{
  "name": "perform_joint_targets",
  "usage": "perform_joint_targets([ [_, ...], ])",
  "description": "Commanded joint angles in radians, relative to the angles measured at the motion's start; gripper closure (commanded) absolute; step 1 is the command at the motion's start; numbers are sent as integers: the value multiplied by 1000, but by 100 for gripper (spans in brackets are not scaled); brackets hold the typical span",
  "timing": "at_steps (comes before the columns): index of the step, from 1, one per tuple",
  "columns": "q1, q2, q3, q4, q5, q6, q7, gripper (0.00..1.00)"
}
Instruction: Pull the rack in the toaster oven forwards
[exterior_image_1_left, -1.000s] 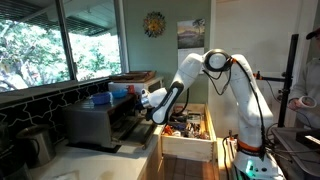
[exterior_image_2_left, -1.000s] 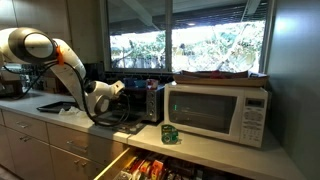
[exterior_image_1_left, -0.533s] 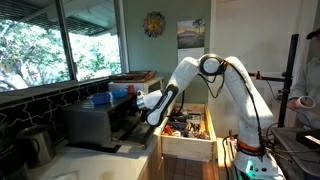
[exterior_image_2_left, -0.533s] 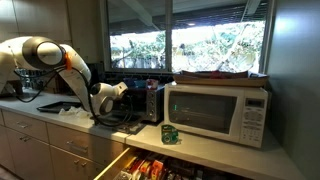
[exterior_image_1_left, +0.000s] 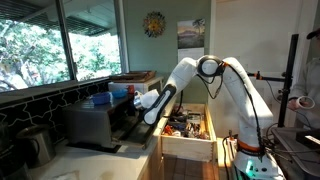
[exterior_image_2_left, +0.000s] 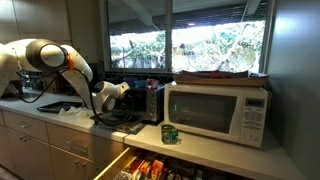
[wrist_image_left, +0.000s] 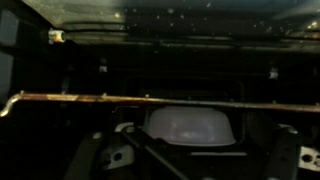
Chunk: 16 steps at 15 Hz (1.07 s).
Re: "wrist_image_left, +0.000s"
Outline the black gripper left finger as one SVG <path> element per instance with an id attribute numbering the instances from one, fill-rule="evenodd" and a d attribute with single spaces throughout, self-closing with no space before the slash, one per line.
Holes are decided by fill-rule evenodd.
<path id="1" fill-rule="evenodd" d="M 81 140 L 63 180 L 93 180 L 97 155 L 101 151 L 106 134 L 101 131 L 91 132 Z"/>

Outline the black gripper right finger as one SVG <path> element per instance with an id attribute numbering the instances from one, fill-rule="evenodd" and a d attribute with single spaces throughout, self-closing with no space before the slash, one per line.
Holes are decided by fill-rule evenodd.
<path id="1" fill-rule="evenodd" d="M 297 130 L 281 129 L 263 171 L 263 180 L 296 180 L 301 144 Z"/>

